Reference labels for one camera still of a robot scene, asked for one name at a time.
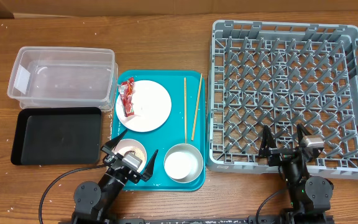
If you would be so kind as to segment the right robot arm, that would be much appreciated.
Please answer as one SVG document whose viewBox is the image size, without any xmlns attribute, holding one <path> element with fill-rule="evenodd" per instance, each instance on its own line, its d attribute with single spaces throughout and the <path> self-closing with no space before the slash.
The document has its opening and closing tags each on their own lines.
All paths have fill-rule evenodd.
<svg viewBox="0 0 358 224">
<path fill-rule="evenodd" d="M 312 135 L 302 124 L 296 126 L 298 145 L 294 148 L 279 149 L 270 128 L 265 125 L 259 157 L 266 158 L 270 167 L 278 167 L 278 172 L 286 187 L 266 198 L 255 214 L 256 223 L 334 223 L 326 216 L 331 208 L 333 183 L 319 176 L 312 176 L 307 163 L 319 157 L 324 149 L 321 137 Z M 262 218 L 263 206 L 276 195 L 288 192 L 290 208 L 283 209 L 278 216 Z"/>
</svg>

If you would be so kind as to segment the white paper cup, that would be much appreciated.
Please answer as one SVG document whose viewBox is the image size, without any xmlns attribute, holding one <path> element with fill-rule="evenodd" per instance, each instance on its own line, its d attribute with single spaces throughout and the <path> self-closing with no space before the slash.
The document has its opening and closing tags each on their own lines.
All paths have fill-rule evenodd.
<svg viewBox="0 0 358 224">
<path fill-rule="evenodd" d="M 196 174 L 197 162 L 188 152 L 174 152 L 166 158 L 164 169 L 170 178 L 188 182 Z"/>
</svg>

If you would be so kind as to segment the white round plate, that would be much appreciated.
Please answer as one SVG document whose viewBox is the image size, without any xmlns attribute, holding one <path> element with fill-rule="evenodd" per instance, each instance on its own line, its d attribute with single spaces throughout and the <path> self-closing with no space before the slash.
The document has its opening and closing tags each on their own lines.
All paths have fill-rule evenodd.
<svg viewBox="0 0 358 224">
<path fill-rule="evenodd" d="M 168 119 L 172 101 L 168 91 L 159 83 L 151 80 L 134 82 L 132 95 L 134 114 L 124 115 L 124 107 L 120 97 L 116 100 L 116 116 L 127 128 L 135 132 L 145 133 L 159 128 Z"/>
</svg>

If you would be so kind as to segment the pink bowl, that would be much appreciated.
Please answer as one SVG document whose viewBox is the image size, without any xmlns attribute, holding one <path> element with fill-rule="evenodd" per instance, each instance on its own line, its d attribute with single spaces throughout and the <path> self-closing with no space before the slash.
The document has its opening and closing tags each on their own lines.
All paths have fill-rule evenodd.
<svg viewBox="0 0 358 224">
<path fill-rule="evenodd" d="M 147 152 L 145 147 L 135 139 L 123 139 L 120 140 L 117 146 L 114 148 L 114 152 L 120 153 L 122 156 L 132 153 L 138 157 L 142 162 L 138 165 L 138 172 L 141 172 L 147 162 Z"/>
</svg>

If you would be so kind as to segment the grey dishwasher rack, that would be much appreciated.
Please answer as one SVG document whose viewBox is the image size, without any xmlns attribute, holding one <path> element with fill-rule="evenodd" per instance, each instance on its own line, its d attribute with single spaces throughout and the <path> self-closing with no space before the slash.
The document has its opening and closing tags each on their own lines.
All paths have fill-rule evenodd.
<svg viewBox="0 0 358 224">
<path fill-rule="evenodd" d="M 273 173 L 264 126 L 289 149 L 302 124 L 324 141 L 310 173 L 358 179 L 358 27 L 217 20 L 209 56 L 209 170 Z"/>
</svg>

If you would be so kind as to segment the grey bowl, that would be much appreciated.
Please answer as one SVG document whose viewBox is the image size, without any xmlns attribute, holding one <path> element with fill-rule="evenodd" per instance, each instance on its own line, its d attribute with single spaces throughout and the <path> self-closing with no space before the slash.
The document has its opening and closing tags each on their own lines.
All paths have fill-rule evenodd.
<svg viewBox="0 0 358 224">
<path fill-rule="evenodd" d="M 190 183 L 190 182 L 196 180 L 200 176 L 200 174 L 201 174 L 201 172 L 203 170 L 203 162 L 204 162 L 204 160 L 203 160 L 203 156 L 201 155 L 200 151 L 196 147 L 192 146 L 191 144 L 187 144 L 187 143 L 181 143 L 181 144 L 174 145 L 173 147 L 171 147 L 167 151 L 167 153 L 165 155 L 165 158 L 164 158 L 163 167 L 164 167 L 164 163 L 165 163 L 166 158 L 170 154 L 172 154 L 174 152 L 188 152 L 188 153 L 190 153 L 196 159 L 197 171 L 196 171 L 196 174 L 193 176 L 193 178 L 189 179 L 188 182 L 182 182 L 182 181 L 175 180 L 175 179 L 172 179 L 172 178 L 171 179 L 173 181 L 181 183 L 181 184 L 187 184 L 187 183 Z"/>
</svg>

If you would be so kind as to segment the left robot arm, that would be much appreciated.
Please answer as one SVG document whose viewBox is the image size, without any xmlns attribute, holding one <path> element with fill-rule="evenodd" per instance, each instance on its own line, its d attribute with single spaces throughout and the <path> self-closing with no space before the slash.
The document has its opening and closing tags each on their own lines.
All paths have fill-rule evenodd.
<svg viewBox="0 0 358 224">
<path fill-rule="evenodd" d="M 103 164 L 107 166 L 101 180 L 96 183 L 87 181 L 77 186 L 74 193 L 75 211 L 71 216 L 72 223 L 112 223 L 109 217 L 111 205 L 128 181 L 136 184 L 140 180 L 148 181 L 154 172 L 155 151 L 145 166 L 144 172 L 139 173 L 138 163 L 141 161 L 133 154 L 125 156 L 114 152 L 125 132 L 104 143 L 101 150 L 106 153 Z"/>
</svg>

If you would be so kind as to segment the right wooden chopstick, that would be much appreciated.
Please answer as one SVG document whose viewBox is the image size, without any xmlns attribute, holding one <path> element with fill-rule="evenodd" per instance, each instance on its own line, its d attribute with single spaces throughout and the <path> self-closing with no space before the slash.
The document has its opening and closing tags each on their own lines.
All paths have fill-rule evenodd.
<svg viewBox="0 0 358 224">
<path fill-rule="evenodd" d="M 196 106 L 195 106 L 195 115 L 194 115 L 194 120 L 193 120 L 193 129 L 192 129 L 192 135 L 191 135 L 191 140 L 192 141 L 194 141 L 194 139 L 195 139 L 195 129 L 196 129 L 196 123 L 197 123 L 198 108 L 199 108 L 199 103 L 200 103 L 202 80 L 203 80 L 203 74 L 200 73 L 200 79 L 199 79 L 199 84 L 198 84 L 198 92 L 197 92 L 197 99 L 196 99 Z"/>
</svg>

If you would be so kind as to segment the black plastic tray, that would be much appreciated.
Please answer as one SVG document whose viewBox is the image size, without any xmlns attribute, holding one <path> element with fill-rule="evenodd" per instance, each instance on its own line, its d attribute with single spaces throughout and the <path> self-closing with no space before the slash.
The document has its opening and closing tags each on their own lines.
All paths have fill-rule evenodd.
<svg viewBox="0 0 358 224">
<path fill-rule="evenodd" d="M 99 108 L 23 109 L 17 117 L 11 163 L 95 164 L 100 157 L 101 131 Z"/>
</svg>

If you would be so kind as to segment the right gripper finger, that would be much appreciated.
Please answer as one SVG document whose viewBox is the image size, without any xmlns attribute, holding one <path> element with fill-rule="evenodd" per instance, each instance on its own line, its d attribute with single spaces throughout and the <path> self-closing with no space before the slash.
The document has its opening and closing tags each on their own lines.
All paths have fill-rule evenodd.
<svg viewBox="0 0 358 224">
<path fill-rule="evenodd" d="M 304 136 L 311 135 L 311 133 L 301 123 L 297 124 L 296 133 L 298 136 L 298 140 L 302 140 Z"/>
<path fill-rule="evenodd" d="M 268 149 L 268 148 L 276 148 L 276 142 L 273 138 L 273 134 L 269 128 L 269 126 L 264 125 L 262 131 L 262 142 L 260 145 L 260 150 Z"/>
</svg>

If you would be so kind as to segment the clear plastic storage bin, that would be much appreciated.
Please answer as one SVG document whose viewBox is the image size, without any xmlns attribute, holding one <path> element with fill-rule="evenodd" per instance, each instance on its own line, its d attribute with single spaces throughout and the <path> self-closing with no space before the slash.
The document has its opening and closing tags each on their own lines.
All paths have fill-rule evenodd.
<svg viewBox="0 0 358 224">
<path fill-rule="evenodd" d="M 24 108 L 97 107 L 111 111 L 118 66 L 111 49 L 22 47 L 14 61 L 8 97 Z"/>
</svg>

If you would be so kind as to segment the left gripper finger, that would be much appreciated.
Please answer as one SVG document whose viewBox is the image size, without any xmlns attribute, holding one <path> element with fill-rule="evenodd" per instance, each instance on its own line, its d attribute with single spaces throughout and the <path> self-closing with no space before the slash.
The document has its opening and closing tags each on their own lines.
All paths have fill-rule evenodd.
<svg viewBox="0 0 358 224">
<path fill-rule="evenodd" d="M 118 135 L 115 138 L 106 142 L 104 144 L 104 147 L 106 147 L 108 149 L 114 149 L 117 146 L 117 144 L 119 143 L 119 141 L 125 136 L 126 133 L 127 133 L 127 130 L 125 129 L 120 135 Z"/>
<path fill-rule="evenodd" d="M 155 159 L 157 157 L 158 154 L 158 149 L 155 150 L 155 152 L 153 153 L 151 159 L 149 160 L 149 162 L 147 163 L 145 170 L 142 174 L 142 180 L 143 181 L 148 181 L 154 173 L 154 165 L 155 165 Z"/>
</svg>

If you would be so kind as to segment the red snack wrapper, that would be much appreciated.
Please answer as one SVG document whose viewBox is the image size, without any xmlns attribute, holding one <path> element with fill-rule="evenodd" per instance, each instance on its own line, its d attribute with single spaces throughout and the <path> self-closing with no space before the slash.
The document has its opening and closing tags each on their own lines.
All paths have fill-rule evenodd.
<svg viewBox="0 0 358 224">
<path fill-rule="evenodd" d="M 134 109 L 132 104 L 133 94 L 134 94 L 134 78 L 130 77 L 128 80 L 122 82 L 119 87 L 119 96 L 121 99 L 125 117 L 134 115 Z"/>
</svg>

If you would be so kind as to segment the wooden chopstick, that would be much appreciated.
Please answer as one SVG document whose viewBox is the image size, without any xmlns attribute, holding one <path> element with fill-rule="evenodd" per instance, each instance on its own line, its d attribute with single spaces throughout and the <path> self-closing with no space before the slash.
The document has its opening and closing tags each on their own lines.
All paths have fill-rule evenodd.
<svg viewBox="0 0 358 224">
<path fill-rule="evenodd" d="M 184 91 L 184 134 L 185 134 L 185 143 L 187 143 L 187 94 L 186 94 L 186 77 L 183 79 L 183 91 Z"/>
<path fill-rule="evenodd" d="M 200 73 L 200 79 L 199 79 L 199 84 L 198 84 L 198 92 L 197 92 L 197 99 L 196 99 L 196 106 L 195 106 L 195 115 L 194 115 L 194 120 L 193 120 L 193 129 L 192 129 L 192 135 L 191 135 L 191 140 L 192 141 L 194 141 L 194 139 L 195 139 L 195 129 L 196 129 L 196 123 L 197 123 L 198 108 L 199 108 L 199 103 L 200 103 L 202 80 L 203 80 L 203 74 Z"/>
</svg>

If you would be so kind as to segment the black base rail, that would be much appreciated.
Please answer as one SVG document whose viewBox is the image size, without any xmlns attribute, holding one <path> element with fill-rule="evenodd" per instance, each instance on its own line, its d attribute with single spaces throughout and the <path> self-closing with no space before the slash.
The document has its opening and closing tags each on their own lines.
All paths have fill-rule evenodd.
<svg viewBox="0 0 358 224">
<path fill-rule="evenodd" d="M 59 222 L 61 223 L 102 223 L 102 224 L 256 224 L 255 216 L 248 216 L 247 218 L 220 218 L 220 219 L 178 219 L 178 220 L 144 220 L 143 218 L 123 218 L 123 219 L 113 219 L 113 220 L 103 220 L 103 221 L 66 221 Z M 285 222 L 278 215 L 262 215 L 259 217 L 259 223 L 261 224 L 280 224 L 288 223 Z M 299 220 L 295 223 L 328 223 L 334 224 L 335 221 L 333 217 L 326 217 L 326 221 L 306 221 Z"/>
</svg>

